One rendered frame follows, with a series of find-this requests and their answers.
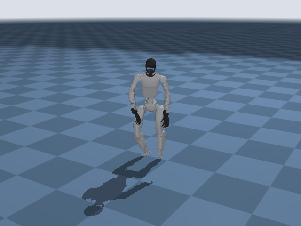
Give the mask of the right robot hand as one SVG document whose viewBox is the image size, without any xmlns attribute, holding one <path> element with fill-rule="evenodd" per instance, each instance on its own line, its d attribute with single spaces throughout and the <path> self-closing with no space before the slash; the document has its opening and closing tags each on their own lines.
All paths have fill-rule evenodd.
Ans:
<svg viewBox="0 0 301 226">
<path fill-rule="evenodd" d="M 137 113 L 137 110 L 134 110 L 134 108 L 131 108 L 131 111 L 133 114 L 135 114 L 135 117 L 136 117 L 135 122 L 137 122 L 136 124 L 139 125 L 141 123 L 141 118 L 140 118 L 139 114 Z"/>
</svg>

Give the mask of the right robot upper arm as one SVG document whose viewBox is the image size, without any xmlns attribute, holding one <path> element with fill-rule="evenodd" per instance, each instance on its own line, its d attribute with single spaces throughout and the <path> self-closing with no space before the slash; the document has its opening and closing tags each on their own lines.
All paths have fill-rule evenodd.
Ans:
<svg viewBox="0 0 301 226">
<path fill-rule="evenodd" d="M 130 86 L 130 89 L 129 89 L 129 92 L 130 91 L 133 91 L 134 92 L 134 89 L 137 87 L 138 85 L 138 81 L 141 80 L 141 77 L 142 77 L 142 74 L 137 74 L 134 78 L 133 78 L 133 81 L 132 81 L 132 84 Z M 129 93 L 128 92 L 128 93 Z M 134 92 L 134 96 L 136 95 L 136 93 Z"/>
</svg>

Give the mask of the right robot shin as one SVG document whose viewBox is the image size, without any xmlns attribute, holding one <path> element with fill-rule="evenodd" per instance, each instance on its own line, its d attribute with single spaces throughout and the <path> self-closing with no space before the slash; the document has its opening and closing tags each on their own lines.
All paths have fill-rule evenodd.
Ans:
<svg viewBox="0 0 301 226">
<path fill-rule="evenodd" d="M 134 139 L 144 152 L 149 153 L 149 150 L 146 145 L 146 140 L 144 137 L 141 140 L 138 140 L 136 138 L 134 138 Z"/>
</svg>

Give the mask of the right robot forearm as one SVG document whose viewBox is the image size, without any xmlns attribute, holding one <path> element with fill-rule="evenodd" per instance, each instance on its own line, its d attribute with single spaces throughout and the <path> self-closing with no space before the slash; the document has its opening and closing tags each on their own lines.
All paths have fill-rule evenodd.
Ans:
<svg viewBox="0 0 301 226">
<path fill-rule="evenodd" d="M 128 97 L 129 97 L 129 101 L 130 101 L 130 107 L 131 107 L 131 108 L 134 108 L 134 110 L 137 110 L 137 109 L 136 109 L 136 103 L 135 103 L 134 92 L 133 92 L 133 91 L 130 91 Z M 132 112 L 132 111 L 131 111 L 131 112 Z"/>
</svg>

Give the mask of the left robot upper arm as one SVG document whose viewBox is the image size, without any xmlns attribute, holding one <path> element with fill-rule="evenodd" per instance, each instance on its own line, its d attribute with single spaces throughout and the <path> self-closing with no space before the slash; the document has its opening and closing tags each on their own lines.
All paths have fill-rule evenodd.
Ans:
<svg viewBox="0 0 301 226">
<path fill-rule="evenodd" d="M 166 76 L 159 75 L 159 81 L 162 83 L 163 89 L 165 91 L 165 93 L 163 93 L 163 97 L 167 98 L 167 93 L 170 93 L 170 91 Z"/>
</svg>

